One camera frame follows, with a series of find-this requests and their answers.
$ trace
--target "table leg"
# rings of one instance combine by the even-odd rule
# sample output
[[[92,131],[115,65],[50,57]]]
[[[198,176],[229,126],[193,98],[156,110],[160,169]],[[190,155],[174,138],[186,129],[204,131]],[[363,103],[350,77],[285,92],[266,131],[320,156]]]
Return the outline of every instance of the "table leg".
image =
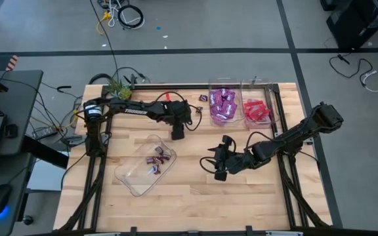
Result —
[[[68,165],[67,156],[28,136],[24,137],[22,152],[31,153],[42,161],[46,161],[60,168],[66,168]]]

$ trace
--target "green plant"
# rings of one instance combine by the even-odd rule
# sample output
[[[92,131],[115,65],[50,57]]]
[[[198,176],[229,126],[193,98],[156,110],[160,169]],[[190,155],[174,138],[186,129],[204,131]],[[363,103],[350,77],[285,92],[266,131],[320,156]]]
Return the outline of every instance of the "green plant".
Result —
[[[112,79],[109,84],[109,92],[120,99],[130,99],[132,95],[132,91],[129,86],[123,85],[122,81],[117,82],[114,79]]]

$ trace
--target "white cable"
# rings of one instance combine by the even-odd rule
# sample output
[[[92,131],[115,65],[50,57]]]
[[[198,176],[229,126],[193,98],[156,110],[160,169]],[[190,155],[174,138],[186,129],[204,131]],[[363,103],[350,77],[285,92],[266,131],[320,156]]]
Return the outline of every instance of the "white cable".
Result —
[[[112,15],[112,18],[108,22],[109,27],[115,26],[115,10],[118,11],[116,6],[112,7],[112,0],[109,0],[109,12]]]
[[[109,27],[114,27],[115,26],[115,11],[119,12],[119,9],[121,7],[122,6],[121,6],[121,3],[119,2],[119,0],[116,0],[116,5],[114,5],[114,6],[112,6],[112,0],[109,0],[109,11],[110,11],[110,14],[112,15],[112,18],[108,22],[108,26]],[[122,16],[123,21],[126,24],[130,24],[130,23],[132,23],[134,21],[137,21],[137,20],[141,19],[140,17],[138,17],[138,18],[135,18],[135,19],[131,20],[130,22],[128,22],[128,21],[126,21],[126,18],[125,18],[125,15],[124,15],[123,11],[121,12],[121,16]],[[138,27],[135,27],[135,28],[128,28],[126,26],[123,26],[123,27],[125,27],[127,29],[131,29],[131,30],[137,30],[137,29],[141,28],[144,24],[145,24],[145,19],[142,20],[141,25],[139,25]]]
[[[373,71],[373,72],[371,72],[371,73],[367,73],[366,74],[366,76],[364,77],[364,79],[363,79],[363,84],[364,84],[364,88],[366,88],[368,91],[370,91],[370,92],[378,92],[378,90],[371,90],[370,88],[367,88],[367,85],[366,85],[366,80],[370,77],[370,76],[372,76],[372,75],[374,75],[374,74],[376,74],[377,73],[377,71],[375,70],[375,71]]]

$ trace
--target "computer tower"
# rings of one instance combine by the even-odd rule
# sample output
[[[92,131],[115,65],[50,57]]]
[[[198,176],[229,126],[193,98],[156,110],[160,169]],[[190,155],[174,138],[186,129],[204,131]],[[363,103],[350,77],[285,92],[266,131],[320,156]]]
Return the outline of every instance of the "computer tower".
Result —
[[[340,49],[358,49],[378,30],[378,0],[340,1],[326,24]]]

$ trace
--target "yellow cable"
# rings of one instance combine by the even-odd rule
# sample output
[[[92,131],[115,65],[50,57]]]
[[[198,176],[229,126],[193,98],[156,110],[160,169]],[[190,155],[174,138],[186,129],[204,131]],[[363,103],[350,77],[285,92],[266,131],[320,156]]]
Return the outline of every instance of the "yellow cable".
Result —
[[[46,123],[46,122],[44,122],[44,121],[42,121],[42,120],[39,120],[38,118],[36,118],[36,117],[33,117],[33,116],[31,116],[30,118],[32,118],[33,120],[35,120],[35,121],[38,121],[38,122],[40,122],[40,123],[42,123],[42,124],[44,124],[44,125],[47,125],[48,127],[52,127],[52,128],[56,128],[56,129],[63,129],[63,128],[68,128],[68,127],[70,127],[71,125],[73,125],[77,120],[78,120],[78,116],[76,116],[76,113],[78,112],[78,110],[74,110],[73,111],[73,116],[74,116],[74,118],[73,118],[73,120],[71,121],[71,123],[69,123],[69,124],[67,124],[66,126],[63,126],[63,127],[54,127],[53,125],[50,125],[50,124],[48,124],[48,123]]]
[[[104,35],[104,33],[100,32],[100,30],[98,29],[98,26],[102,23],[103,20],[110,20],[110,19],[112,19],[112,15],[110,14],[110,12],[105,11],[103,18],[96,25],[96,30],[99,35]]]

